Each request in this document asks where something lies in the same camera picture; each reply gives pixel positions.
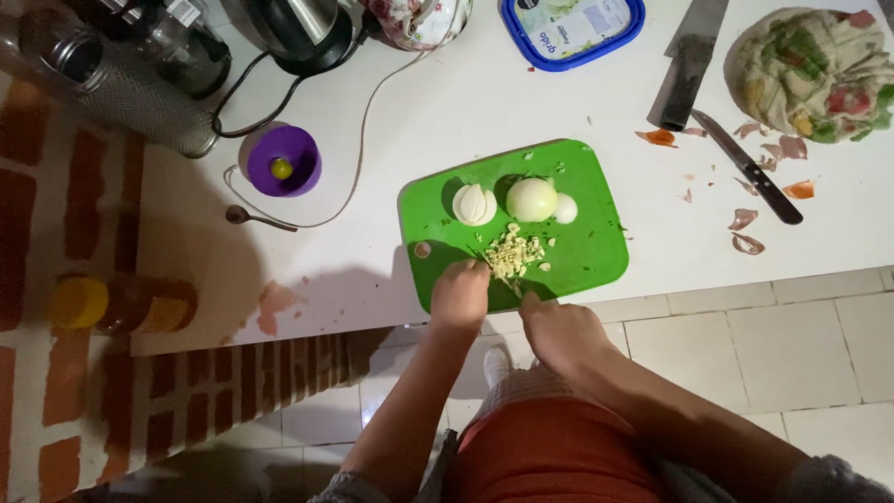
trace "knife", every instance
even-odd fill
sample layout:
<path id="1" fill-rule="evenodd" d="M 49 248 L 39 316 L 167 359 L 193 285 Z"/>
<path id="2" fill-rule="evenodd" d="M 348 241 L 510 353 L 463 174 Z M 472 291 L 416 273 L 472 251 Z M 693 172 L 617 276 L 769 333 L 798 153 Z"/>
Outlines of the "knife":
<path id="1" fill-rule="evenodd" d="M 686 129 L 689 111 L 702 87 L 704 73 L 711 63 L 717 34 L 723 24 L 729 0 L 693 0 L 683 22 L 677 28 L 664 55 L 673 58 L 664 77 L 656 103 L 660 109 L 656 124 L 668 131 Z"/>
<path id="2" fill-rule="evenodd" d="M 770 180 L 770 177 L 751 159 L 748 154 L 739 147 L 738 143 L 732 139 L 727 132 L 721 128 L 717 121 L 698 110 L 692 111 L 693 118 L 704 127 L 705 131 L 714 138 L 714 141 L 721 146 L 724 152 L 734 163 L 742 175 L 755 187 L 757 193 L 761 194 L 770 208 L 776 213 L 784 223 L 796 226 L 804 221 L 804 216 L 795 208 L 789 198 L 779 190 Z"/>

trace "black kettle base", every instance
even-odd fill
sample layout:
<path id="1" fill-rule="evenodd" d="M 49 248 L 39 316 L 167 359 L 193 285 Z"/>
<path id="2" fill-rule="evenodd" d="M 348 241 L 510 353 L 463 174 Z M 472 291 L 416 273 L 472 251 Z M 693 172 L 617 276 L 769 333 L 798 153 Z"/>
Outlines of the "black kettle base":
<path id="1" fill-rule="evenodd" d="M 325 52 L 310 59 L 287 59 L 272 51 L 274 61 L 285 72 L 302 77 L 311 77 L 325 72 L 339 63 L 350 50 L 354 39 L 354 24 L 350 20 L 348 12 L 339 5 L 338 14 L 335 16 L 335 24 L 329 30 L 329 34 L 318 44 L 320 47 L 329 47 Z"/>

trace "person's right hand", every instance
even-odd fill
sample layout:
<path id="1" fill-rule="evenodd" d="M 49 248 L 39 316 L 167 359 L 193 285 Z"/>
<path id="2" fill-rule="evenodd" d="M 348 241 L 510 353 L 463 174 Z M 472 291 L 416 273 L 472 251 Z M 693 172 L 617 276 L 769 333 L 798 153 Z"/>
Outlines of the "person's right hand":
<path id="1" fill-rule="evenodd" d="M 586 307 L 544 303 L 537 294 L 528 292 L 519 315 L 534 355 L 566 379 L 594 365 L 607 352 L 620 353 L 609 341 L 599 317 Z"/>

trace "lime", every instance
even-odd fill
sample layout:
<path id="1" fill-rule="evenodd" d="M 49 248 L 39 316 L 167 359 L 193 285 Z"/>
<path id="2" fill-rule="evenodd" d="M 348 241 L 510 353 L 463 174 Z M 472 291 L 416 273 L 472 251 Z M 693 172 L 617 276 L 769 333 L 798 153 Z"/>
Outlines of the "lime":
<path id="1" fill-rule="evenodd" d="M 283 158 L 278 158 L 274 162 L 270 163 L 270 174 L 278 180 L 285 180 L 286 178 L 290 177 L 291 172 L 291 164 L 289 164 L 289 161 Z"/>

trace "purple container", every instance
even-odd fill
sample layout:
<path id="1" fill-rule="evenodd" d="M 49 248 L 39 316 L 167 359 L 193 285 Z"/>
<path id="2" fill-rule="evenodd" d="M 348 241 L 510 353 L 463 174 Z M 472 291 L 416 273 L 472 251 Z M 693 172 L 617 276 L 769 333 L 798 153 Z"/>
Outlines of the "purple container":
<path id="1" fill-rule="evenodd" d="M 291 176 L 285 180 L 270 173 L 270 165 L 278 158 L 289 161 L 292 167 Z M 314 188 L 322 167 L 320 150 L 310 133 L 284 125 L 261 136 L 249 153 L 246 171 L 251 184 L 262 194 L 293 198 Z"/>

